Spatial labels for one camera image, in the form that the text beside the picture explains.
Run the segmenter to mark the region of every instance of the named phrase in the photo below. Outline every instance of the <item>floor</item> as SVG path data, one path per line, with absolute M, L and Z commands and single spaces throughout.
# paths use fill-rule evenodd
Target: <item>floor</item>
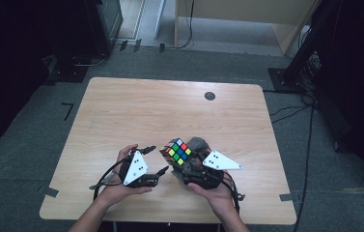
M 160 6 L 160 0 L 122 0 L 121 6 L 124 15 L 124 25 L 121 29 L 118 41 L 128 40 L 131 44 L 135 40 L 141 40 L 141 45 L 157 46 L 165 44 L 166 47 L 174 47 L 174 20 L 176 0 L 167 0 L 163 16 L 157 33 L 154 37 L 155 25 Z M 125 22 L 132 21 L 139 16 L 139 8 L 130 6 L 142 5 L 142 13 L 138 28 L 130 29 L 135 31 L 135 37 L 121 36 L 123 31 L 128 31 Z M 179 39 L 178 46 L 186 43 L 189 36 L 189 19 L 179 18 Z M 248 53 L 257 55 L 283 56 L 278 42 L 269 23 L 229 21 L 218 19 L 192 19 L 192 42 L 185 48 L 190 50 L 220 51 L 228 53 Z M 304 27 L 301 35 L 308 30 Z M 297 41 L 287 54 L 294 57 L 298 50 Z

